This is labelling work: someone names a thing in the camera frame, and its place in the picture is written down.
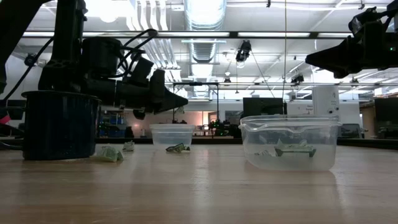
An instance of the table surface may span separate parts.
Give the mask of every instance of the table surface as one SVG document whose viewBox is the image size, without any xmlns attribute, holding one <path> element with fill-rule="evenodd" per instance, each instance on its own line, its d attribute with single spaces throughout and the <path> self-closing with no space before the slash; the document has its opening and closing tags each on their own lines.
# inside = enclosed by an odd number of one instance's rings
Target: table surface
<svg viewBox="0 0 398 224">
<path fill-rule="evenodd" d="M 339 147 L 330 172 L 259 170 L 237 145 L 136 145 L 117 163 L 0 151 L 0 223 L 397 222 L 398 151 Z"/>
</svg>

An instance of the ceiling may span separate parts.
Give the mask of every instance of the ceiling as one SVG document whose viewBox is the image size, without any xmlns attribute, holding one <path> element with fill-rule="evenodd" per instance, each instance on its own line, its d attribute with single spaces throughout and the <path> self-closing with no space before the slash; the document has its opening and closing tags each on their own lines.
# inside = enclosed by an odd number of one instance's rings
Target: ceiling
<svg viewBox="0 0 398 224">
<path fill-rule="evenodd" d="M 361 10 L 358 9 L 361 1 L 334 1 L 334 0 L 288 0 L 288 9 L 284 9 L 284 1 L 272 0 L 271 7 L 265 7 L 266 1 L 254 0 L 227 0 L 226 14 L 224 18 L 223 29 L 225 31 L 281 31 L 288 32 L 349 32 L 348 22 L 353 16 L 359 14 Z M 366 7 L 378 6 L 383 11 L 390 0 L 367 0 Z M 101 13 L 110 12 L 107 9 L 105 12 L 89 12 L 87 14 L 88 21 L 85 22 L 85 31 L 127 31 L 126 16 L 129 16 L 129 11 L 126 10 L 125 5 L 128 0 L 113 1 L 113 13 L 118 18 L 114 22 L 103 22 L 99 16 Z M 57 3 L 55 1 L 45 4 L 37 13 L 35 19 L 29 26 L 29 30 L 53 30 L 55 24 L 55 15 Z M 168 0 L 166 1 L 166 21 L 167 27 L 170 30 L 186 30 L 185 18 L 183 11 L 183 0 Z M 345 10 L 331 10 L 332 7 L 339 8 L 353 8 Z M 172 48 L 177 59 L 177 63 L 181 68 L 181 78 L 190 77 L 191 61 L 189 57 L 188 44 L 183 44 L 182 39 L 172 39 Z M 298 73 L 304 76 L 305 82 L 312 82 L 312 73 L 314 68 L 303 63 L 307 54 L 327 49 L 338 45 L 341 40 L 309 40 L 309 39 L 250 39 L 252 45 L 252 54 L 247 59 L 244 68 L 236 68 L 233 61 L 236 49 L 241 45 L 243 39 L 225 39 L 225 43 L 218 44 L 218 52 L 214 62 L 214 69 L 212 73 L 212 80 L 223 82 L 225 72 L 230 72 L 231 81 L 236 82 L 261 82 L 263 81 L 262 74 L 268 82 L 282 82 L 282 77 L 286 74 L 286 82 L 290 83 L 291 76 Z M 24 55 L 26 53 L 37 52 L 47 39 L 29 39 L 23 38 L 15 49 L 16 54 Z M 51 56 L 51 47 L 49 47 L 42 55 L 42 60 L 49 60 Z M 349 82 L 352 77 L 360 74 L 375 72 L 364 70 L 359 74 L 348 76 L 344 80 L 330 80 L 327 78 L 325 82 Z M 391 78 L 398 78 L 398 70 L 386 70 L 376 75 L 370 76 L 361 82 L 386 82 L 395 81 Z M 341 87 L 341 89 L 350 90 L 351 87 Z M 365 88 L 365 90 L 372 90 L 374 87 Z"/>
</svg>

